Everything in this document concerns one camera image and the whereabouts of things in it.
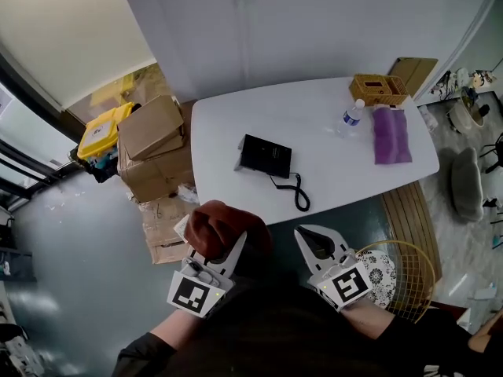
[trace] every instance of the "wicker basket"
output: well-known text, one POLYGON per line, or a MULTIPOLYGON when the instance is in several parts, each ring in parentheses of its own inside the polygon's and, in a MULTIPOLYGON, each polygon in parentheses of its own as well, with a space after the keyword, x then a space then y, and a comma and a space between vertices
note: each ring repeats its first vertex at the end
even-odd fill
POLYGON ((409 95, 399 77, 378 74, 355 74, 349 90, 355 101, 363 99, 366 106, 401 104, 409 95))

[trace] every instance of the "person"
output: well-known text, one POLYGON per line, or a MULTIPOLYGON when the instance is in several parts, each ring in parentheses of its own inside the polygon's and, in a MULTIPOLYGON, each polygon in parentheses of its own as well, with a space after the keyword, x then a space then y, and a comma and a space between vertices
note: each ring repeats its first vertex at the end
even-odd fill
POLYGON ((120 352, 112 376, 469 376, 498 370, 496 358, 477 342, 469 346, 470 338, 442 310, 428 310, 413 324, 367 298, 338 313, 304 287, 260 287, 234 295, 206 320, 176 309, 120 352))

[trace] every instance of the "stacked cardboard boxes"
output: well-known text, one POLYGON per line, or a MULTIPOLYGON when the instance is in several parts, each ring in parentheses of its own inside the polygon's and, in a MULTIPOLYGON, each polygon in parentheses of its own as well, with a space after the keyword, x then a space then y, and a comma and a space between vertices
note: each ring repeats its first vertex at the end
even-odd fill
POLYGON ((187 252, 173 226, 196 205, 170 196, 181 184, 194 185, 192 106, 159 96, 119 124, 118 171, 139 202, 154 264, 179 261, 187 252))

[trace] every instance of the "dark shirt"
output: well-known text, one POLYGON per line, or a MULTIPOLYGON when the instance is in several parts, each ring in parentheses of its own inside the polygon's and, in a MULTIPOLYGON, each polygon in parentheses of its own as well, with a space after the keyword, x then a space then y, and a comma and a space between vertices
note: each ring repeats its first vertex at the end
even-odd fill
POLYGON ((371 340, 312 291, 254 290, 217 309, 178 352, 143 335, 120 352, 113 377, 422 376, 430 364, 438 375, 472 375, 482 358, 469 338, 448 313, 428 310, 418 324, 395 317, 371 340))

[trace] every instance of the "tiled floor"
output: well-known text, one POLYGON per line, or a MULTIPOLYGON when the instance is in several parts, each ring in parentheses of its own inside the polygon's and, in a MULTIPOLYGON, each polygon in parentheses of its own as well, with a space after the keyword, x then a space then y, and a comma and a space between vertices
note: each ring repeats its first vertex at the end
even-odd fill
MULTIPOLYGON (((464 221, 454 210, 450 195, 450 165, 456 153, 467 147, 480 152, 484 144, 493 144, 503 132, 503 117, 494 95, 486 93, 480 100, 480 106, 487 103, 491 110, 485 118, 484 127, 469 136, 450 128, 446 113, 454 101, 428 106, 439 121, 439 126, 431 135, 439 154, 440 171, 420 181, 442 262, 443 277, 437 283, 435 300, 471 307, 471 331, 478 329, 490 310, 500 309, 503 300, 503 246, 491 249, 494 234, 503 234, 503 223, 490 225, 496 213, 496 210, 490 209, 485 210, 480 222, 464 221), (499 288, 496 299, 485 302, 470 299, 477 289, 487 287, 491 282, 499 288)), ((479 166, 492 165, 495 158, 496 155, 489 154, 479 161, 479 166)))

